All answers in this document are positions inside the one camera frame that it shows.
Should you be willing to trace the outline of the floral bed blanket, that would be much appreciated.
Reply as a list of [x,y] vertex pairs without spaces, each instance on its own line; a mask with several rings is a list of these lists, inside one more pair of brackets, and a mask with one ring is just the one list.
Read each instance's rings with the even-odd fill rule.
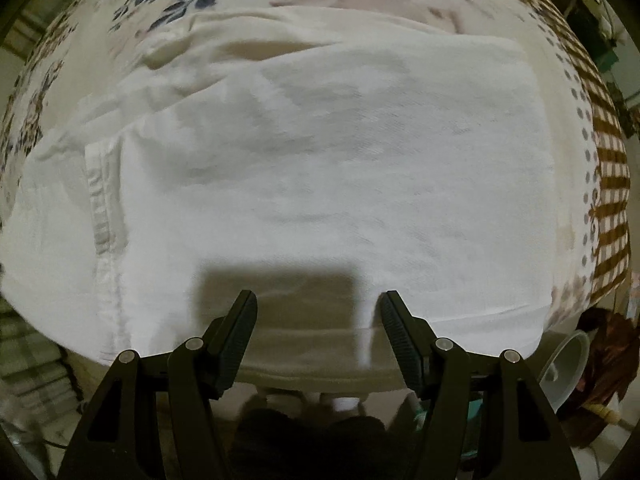
[[[556,1],[551,1],[563,15]],[[522,0],[70,0],[64,8],[58,8],[54,0],[39,2],[52,14],[52,21],[29,53],[1,121],[4,216],[13,207],[24,161],[43,135],[66,122],[79,101],[101,93],[127,66],[138,44],[157,29],[195,13],[247,8],[314,6],[393,15],[452,34],[515,40],[539,64],[544,81],[553,90],[567,90],[573,95],[572,107],[588,142],[591,198],[586,215],[588,230],[582,241],[590,263],[564,273],[552,294],[551,317],[560,322],[582,307],[594,306],[590,294],[599,234],[593,215],[598,197],[598,159],[587,102],[579,94],[582,86],[574,79],[577,70],[561,56],[558,37]],[[569,21],[567,24],[587,50],[577,27]]]

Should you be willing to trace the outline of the brown checkered bed sheet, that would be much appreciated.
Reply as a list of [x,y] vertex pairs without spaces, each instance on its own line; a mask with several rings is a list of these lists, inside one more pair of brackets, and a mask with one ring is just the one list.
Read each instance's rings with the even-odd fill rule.
[[599,300],[623,284],[630,267],[631,247],[627,206],[630,169],[625,136],[604,81],[566,19],[551,0],[522,0],[537,18],[558,37],[562,58],[577,70],[574,79],[582,86],[587,116],[597,147],[598,197],[593,207],[599,228],[596,236],[596,267],[593,271],[590,302]]

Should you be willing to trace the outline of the white pants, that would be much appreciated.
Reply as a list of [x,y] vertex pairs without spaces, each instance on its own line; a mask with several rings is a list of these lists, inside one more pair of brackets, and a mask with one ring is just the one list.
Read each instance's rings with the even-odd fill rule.
[[353,10],[204,12],[153,32],[27,156],[1,292],[107,363],[177,347],[249,289],[243,380],[395,389],[388,290],[465,350],[535,351],[555,199],[515,41]]

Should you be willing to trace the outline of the green striped curtain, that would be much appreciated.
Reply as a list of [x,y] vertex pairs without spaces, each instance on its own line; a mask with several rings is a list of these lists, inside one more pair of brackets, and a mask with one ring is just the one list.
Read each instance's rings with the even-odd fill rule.
[[1,298],[1,385],[38,424],[78,407],[61,348]]

